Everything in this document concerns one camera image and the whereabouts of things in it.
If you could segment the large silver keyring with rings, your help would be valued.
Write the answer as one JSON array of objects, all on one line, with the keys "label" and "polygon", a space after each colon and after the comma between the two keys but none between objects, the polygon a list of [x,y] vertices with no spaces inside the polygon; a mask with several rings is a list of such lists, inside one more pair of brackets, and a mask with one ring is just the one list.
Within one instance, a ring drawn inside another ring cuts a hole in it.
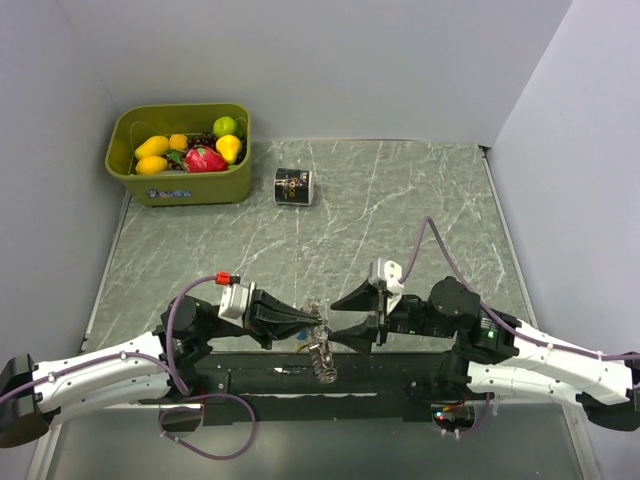
[{"label": "large silver keyring with rings", "polygon": [[337,380],[338,372],[334,365],[333,354],[329,344],[331,330],[328,322],[321,316],[321,303],[319,300],[310,300],[305,311],[320,317],[318,326],[307,328],[297,335],[299,345],[296,352],[307,350],[313,373],[321,384],[332,384]]}]

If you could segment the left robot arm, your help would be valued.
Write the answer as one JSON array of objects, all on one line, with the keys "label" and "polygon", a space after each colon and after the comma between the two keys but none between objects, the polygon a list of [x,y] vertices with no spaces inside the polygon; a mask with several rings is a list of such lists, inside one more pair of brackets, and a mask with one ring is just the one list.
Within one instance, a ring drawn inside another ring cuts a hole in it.
[{"label": "left robot arm", "polygon": [[36,362],[29,355],[1,372],[1,446],[13,448],[45,435],[77,415],[141,400],[191,399],[199,386],[196,364],[210,340],[249,336],[262,348],[321,325],[315,310],[298,310],[261,289],[231,285],[212,305],[175,298],[155,330],[74,358]]}]

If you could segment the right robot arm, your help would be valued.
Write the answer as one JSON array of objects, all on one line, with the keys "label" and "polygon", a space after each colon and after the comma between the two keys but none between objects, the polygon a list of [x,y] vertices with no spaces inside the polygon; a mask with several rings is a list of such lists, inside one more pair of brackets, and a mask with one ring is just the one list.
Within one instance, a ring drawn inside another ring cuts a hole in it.
[{"label": "right robot arm", "polygon": [[361,324],[329,336],[364,355],[389,334],[452,340],[449,350],[430,354],[424,373],[408,377],[406,392],[414,400],[520,397],[579,406],[591,423],[609,430],[639,427],[638,361],[580,355],[516,317],[484,309],[480,296],[451,276],[427,299],[364,281],[330,308],[366,313]]}]

